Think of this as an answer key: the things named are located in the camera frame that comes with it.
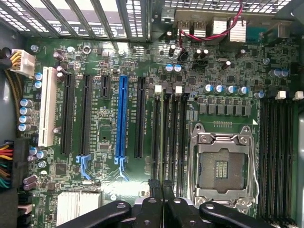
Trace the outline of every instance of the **green circuit board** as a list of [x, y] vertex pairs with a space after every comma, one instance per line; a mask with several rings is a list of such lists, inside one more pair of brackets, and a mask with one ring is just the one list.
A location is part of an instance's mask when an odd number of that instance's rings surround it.
[[[225, 52], [218, 46], [202, 46], [186, 43], [187, 50], [192, 53], [197, 48], [209, 50], [208, 61], [202, 66], [192, 67], [192, 62], [182, 63], [180, 72], [168, 73], [165, 70], [167, 64], [176, 64], [179, 51], [175, 51], [173, 57], [168, 57], [168, 44], [156, 43], [141, 47], [140, 45], [129, 45], [124, 47], [123, 54], [117, 54], [110, 43], [99, 41], [76, 41], [57, 39], [30, 39], [28, 48], [37, 45], [39, 52], [36, 55], [36, 73], [43, 72], [43, 67], [54, 67], [57, 61], [53, 58], [54, 52], [60, 52], [67, 63], [68, 72], [75, 77], [75, 95], [73, 115], [69, 121], [73, 122], [72, 147], [68, 155], [61, 153], [61, 136], [55, 135], [54, 145], [47, 148], [49, 156], [45, 159], [45, 168], [39, 168], [37, 162], [30, 163], [29, 174], [38, 176], [38, 187], [31, 190], [34, 194], [33, 224], [37, 228], [53, 228], [57, 224], [58, 195], [63, 192], [87, 192], [98, 193], [101, 196], [101, 205], [113, 200], [125, 200], [131, 204], [138, 197], [150, 195], [148, 179], [167, 179], [169, 175], [168, 166], [158, 165], [157, 171], [152, 167], [152, 146], [153, 129], [155, 127], [155, 86], [162, 85], [163, 88], [173, 88], [181, 86], [189, 89], [189, 98], [186, 102], [185, 128], [181, 129], [181, 106], [177, 107], [176, 133], [185, 135], [184, 160], [187, 159], [189, 134], [196, 123], [202, 123], [207, 132], [213, 133], [240, 133], [244, 126], [249, 126], [254, 138], [255, 153], [259, 151], [259, 124], [260, 124], [260, 101], [254, 98], [254, 93], [266, 91], [269, 86], [288, 88], [290, 91], [297, 90], [297, 76], [287, 78], [273, 78], [268, 72], [273, 68], [289, 69], [291, 62], [297, 62], [299, 53], [298, 46], [291, 43], [275, 47], [264, 47], [262, 44], [246, 44], [243, 48], [247, 53], [236, 58], [235, 52]], [[83, 48], [89, 46], [91, 53], [86, 55]], [[67, 47], [74, 47], [75, 51], [70, 54]], [[232, 62], [227, 70], [222, 70], [223, 62], [220, 58], [227, 58]], [[270, 59], [269, 64], [263, 60]], [[79, 138], [81, 137], [82, 123], [82, 94], [85, 85], [85, 75], [90, 75], [92, 84], [92, 102], [90, 116], [89, 147], [87, 154], [92, 156], [88, 164], [87, 174], [90, 180], [81, 175], [80, 165], [76, 162], [79, 155]], [[128, 109], [126, 124], [126, 162], [124, 175], [121, 177], [118, 165], [114, 164], [114, 154], [116, 146], [116, 124], [118, 115], [118, 87], [119, 76], [129, 77], [128, 87]], [[101, 84], [102, 76], [110, 78], [109, 97], [102, 96]], [[136, 147], [136, 115], [137, 115], [137, 91], [138, 78], [144, 77], [144, 132], [143, 151], [141, 158], [134, 157]], [[40, 101], [39, 90], [34, 87], [34, 80], [25, 80], [24, 98], [34, 101], [32, 112], [32, 129], [23, 134], [31, 139], [31, 145], [37, 143]], [[248, 88], [246, 95], [240, 95], [236, 91], [232, 95], [224, 92], [215, 94], [206, 93], [204, 86], [210, 84], [213, 87], [223, 85]], [[57, 83], [56, 100], [56, 126], [62, 124], [62, 110], [64, 105], [64, 83]], [[160, 108], [162, 118], [160, 125], [167, 128], [167, 139], [170, 140], [172, 131], [172, 105], [171, 100], [168, 105], [168, 117], [164, 117], [161, 101]], [[159, 130], [160, 136], [166, 134], [164, 130]], [[160, 149], [159, 163], [166, 163], [169, 160], [169, 152]], [[174, 183], [178, 179], [178, 172], [175, 171]], [[181, 196], [186, 196], [187, 184], [184, 179]], [[255, 207], [250, 210], [252, 216], [255, 215]]]

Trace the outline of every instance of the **motherboard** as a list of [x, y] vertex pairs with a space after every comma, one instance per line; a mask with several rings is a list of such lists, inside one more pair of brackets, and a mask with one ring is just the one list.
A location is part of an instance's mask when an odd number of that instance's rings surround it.
[[254, 217], [267, 217], [265, 186], [275, 193], [287, 181], [287, 195], [275, 199], [288, 196], [294, 217], [297, 143], [289, 139], [290, 178], [281, 173], [272, 188], [265, 156], [271, 133], [284, 132], [273, 149], [296, 131], [280, 123], [297, 119], [298, 45], [118, 47], [28, 41], [36, 74], [24, 82], [32, 103], [19, 129], [32, 146], [31, 183], [19, 192], [33, 194], [34, 227], [53, 228], [115, 200], [134, 204], [150, 195], [149, 179], [171, 180], [175, 195], [196, 207], [214, 200]]

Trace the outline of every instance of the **blue pcie slot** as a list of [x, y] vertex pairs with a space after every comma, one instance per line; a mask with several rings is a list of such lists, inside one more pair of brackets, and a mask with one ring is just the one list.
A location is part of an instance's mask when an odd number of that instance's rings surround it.
[[124, 163], [126, 161], [125, 156], [125, 141], [126, 141], [126, 127], [127, 127], [127, 110], [128, 110], [128, 87], [129, 78], [127, 76], [119, 77], [119, 89], [118, 89], [118, 115], [117, 115], [117, 133], [116, 133], [116, 147], [115, 147], [115, 159], [114, 164], [119, 165], [120, 176], [126, 176], [123, 174]]

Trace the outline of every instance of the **white pci slot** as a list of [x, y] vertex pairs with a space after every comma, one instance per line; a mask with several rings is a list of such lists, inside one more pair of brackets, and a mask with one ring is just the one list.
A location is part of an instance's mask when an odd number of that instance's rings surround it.
[[43, 67], [41, 106], [39, 120], [38, 146], [54, 144], [53, 128], [55, 127], [57, 71], [52, 67]]

